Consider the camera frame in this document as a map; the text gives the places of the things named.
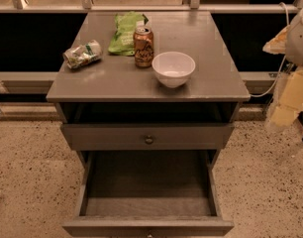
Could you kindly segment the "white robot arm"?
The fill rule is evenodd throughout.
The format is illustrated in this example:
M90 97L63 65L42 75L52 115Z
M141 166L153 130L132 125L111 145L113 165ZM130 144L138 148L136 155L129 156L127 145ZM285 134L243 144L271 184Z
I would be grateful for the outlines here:
M267 112L266 126L283 130L303 112L303 8L262 50L273 55L283 54L297 66L295 71L279 78Z

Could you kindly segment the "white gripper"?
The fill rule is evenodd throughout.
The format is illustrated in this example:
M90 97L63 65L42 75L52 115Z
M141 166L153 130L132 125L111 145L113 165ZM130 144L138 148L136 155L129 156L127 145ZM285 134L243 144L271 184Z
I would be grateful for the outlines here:
M262 48L272 55L285 55L289 26L284 27ZM266 114L265 127L268 130L284 130L291 126L303 111L303 66L278 80L273 101Z

